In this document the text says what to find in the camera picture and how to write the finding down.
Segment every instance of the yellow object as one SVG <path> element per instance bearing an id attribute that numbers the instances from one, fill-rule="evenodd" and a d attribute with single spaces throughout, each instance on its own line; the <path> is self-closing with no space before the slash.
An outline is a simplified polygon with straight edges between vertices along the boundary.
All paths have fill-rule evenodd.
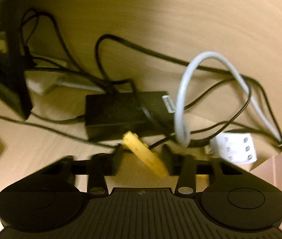
<path id="1" fill-rule="evenodd" d="M 141 159 L 157 176 L 165 177 L 168 175 L 165 165 L 162 161 L 148 149 L 148 146 L 142 143 L 136 134 L 131 131 L 123 135 L 123 143 Z"/>

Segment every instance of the white power adapter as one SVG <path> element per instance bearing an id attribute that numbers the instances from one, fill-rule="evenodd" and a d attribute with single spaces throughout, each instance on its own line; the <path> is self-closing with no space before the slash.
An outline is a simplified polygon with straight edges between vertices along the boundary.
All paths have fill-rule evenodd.
<path id="1" fill-rule="evenodd" d="M 48 59 L 52 62 L 55 62 L 65 68 L 67 68 L 68 63 L 62 60 L 49 58 L 41 55 L 34 55 L 35 57 L 42 57 L 45 59 Z M 37 63 L 37 67 L 44 68 L 57 68 L 55 65 L 41 60 L 34 60 L 35 63 Z M 36 72 L 36 71 L 29 71 L 26 72 L 26 82 L 27 86 L 30 90 L 34 91 L 35 93 L 39 95 L 43 95 L 50 90 L 52 90 L 55 86 L 58 85 L 58 80 L 64 76 L 63 73 L 58 72 Z"/>
<path id="2" fill-rule="evenodd" d="M 215 156 L 234 164 L 251 164 L 257 160 L 250 133 L 220 133 L 210 140 L 210 148 Z"/>

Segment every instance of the black box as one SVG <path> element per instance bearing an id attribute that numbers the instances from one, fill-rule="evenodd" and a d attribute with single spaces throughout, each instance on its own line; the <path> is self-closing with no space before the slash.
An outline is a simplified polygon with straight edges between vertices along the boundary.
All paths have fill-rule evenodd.
<path id="1" fill-rule="evenodd" d="M 151 115 L 168 124 L 172 133 L 173 102 L 167 92 L 139 92 L 139 97 Z M 85 125 L 91 141 L 122 139 L 128 131 L 139 137 L 162 134 L 147 119 L 135 94 L 130 92 L 87 95 Z"/>

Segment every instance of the white cable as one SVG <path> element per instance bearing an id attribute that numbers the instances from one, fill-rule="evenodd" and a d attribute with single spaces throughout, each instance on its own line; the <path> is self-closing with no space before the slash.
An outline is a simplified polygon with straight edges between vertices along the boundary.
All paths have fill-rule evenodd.
<path id="1" fill-rule="evenodd" d="M 190 80 L 192 78 L 192 75 L 196 68 L 199 66 L 202 61 L 206 59 L 216 59 L 220 61 L 222 64 L 224 64 L 228 70 L 232 73 L 234 78 L 237 80 L 239 85 L 243 88 L 246 95 L 248 95 L 249 89 L 242 78 L 242 76 L 239 74 L 239 72 L 236 70 L 236 68 L 231 64 L 230 61 L 228 61 L 224 56 L 222 56 L 219 53 L 212 52 L 212 51 L 206 51 L 201 54 L 199 54 L 197 57 L 195 57 L 187 66 L 185 73 L 182 76 L 178 95 L 176 98 L 176 110 L 174 113 L 174 130 L 175 135 L 177 138 L 177 141 L 184 147 L 187 147 L 190 143 L 190 131 L 188 130 L 185 120 L 183 118 L 184 113 L 184 104 L 185 104 L 185 98 L 186 98 L 186 92 L 188 89 L 188 85 L 190 83 Z M 251 103 L 255 109 L 255 111 L 258 113 L 262 121 L 264 122 L 265 126 L 269 129 L 269 131 L 278 139 L 281 140 L 281 137 L 279 135 L 278 130 L 272 125 L 272 123 L 266 118 L 266 116 L 263 114 L 262 110 L 260 109 L 257 101 L 252 97 Z"/>

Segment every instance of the cable label tag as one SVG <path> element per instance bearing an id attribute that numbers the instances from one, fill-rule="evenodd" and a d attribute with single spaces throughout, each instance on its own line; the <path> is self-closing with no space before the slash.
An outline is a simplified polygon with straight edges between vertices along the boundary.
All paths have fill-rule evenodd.
<path id="1" fill-rule="evenodd" d="M 163 102 L 165 104 L 165 107 L 166 107 L 167 111 L 169 113 L 174 113 L 175 112 L 175 104 L 172 101 L 170 95 L 163 95 L 162 96 L 162 100 L 163 100 Z"/>

